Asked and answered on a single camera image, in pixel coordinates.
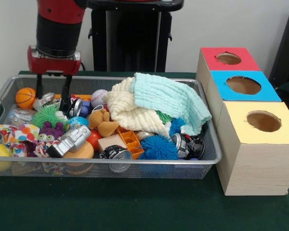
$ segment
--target blue box top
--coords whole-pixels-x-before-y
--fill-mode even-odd
[[[223,100],[281,102],[261,71],[211,71]]]

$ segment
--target wooden box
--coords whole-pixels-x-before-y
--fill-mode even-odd
[[[286,195],[289,110],[277,102],[224,102],[217,164],[225,195]]]
[[[206,96],[216,128],[223,101],[281,101],[261,71],[211,71]]]
[[[201,48],[196,80],[206,93],[210,71],[260,71],[246,48]]]

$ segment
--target folded towel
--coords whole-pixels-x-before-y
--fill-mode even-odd
[[[131,83],[136,106],[159,110],[174,118],[182,118],[188,135],[198,135],[211,114],[197,93],[184,83],[171,79],[135,73]]]
[[[155,110],[138,107],[134,103],[134,94],[130,92],[133,78],[127,78],[112,87],[103,97],[107,103],[111,119],[125,129],[132,131],[154,132],[169,137],[165,125]]]

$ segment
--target circular hole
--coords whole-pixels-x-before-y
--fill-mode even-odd
[[[265,132],[274,132],[281,127],[280,119],[266,111],[250,112],[247,116],[247,121],[256,129]]]
[[[231,77],[226,83],[233,91],[241,94],[255,95],[261,91],[261,85],[258,82],[244,76]]]
[[[134,140],[132,138],[125,138],[126,143],[133,143]]]
[[[223,64],[228,64],[228,65],[236,65],[242,62],[239,56],[232,54],[232,53],[221,53],[216,56],[217,60],[220,61]]]

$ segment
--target metal basket rim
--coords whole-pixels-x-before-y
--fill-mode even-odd
[[[2,99],[4,93],[7,91],[9,86],[17,79],[20,78],[36,78],[35,75],[15,75],[10,77],[0,90],[0,100]],[[64,79],[64,77],[50,77],[43,76],[43,78],[49,79]],[[128,77],[90,77],[90,76],[74,76],[73,79],[86,79],[86,80],[124,80]],[[195,79],[189,78],[170,78],[171,80],[178,82],[188,82],[193,83],[197,86],[199,90],[200,97],[204,101],[205,105],[208,103],[205,98],[205,94],[201,84]],[[216,136],[215,128],[213,126],[212,120],[208,122],[208,128],[210,130],[210,135],[216,152],[216,158],[214,160],[109,160],[109,159],[69,159],[69,158],[30,158],[30,157],[1,157],[0,161],[10,161],[10,162],[46,162],[46,163],[100,163],[100,164],[145,164],[145,165],[214,165],[217,164],[221,158],[221,148],[219,145],[218,138]]]

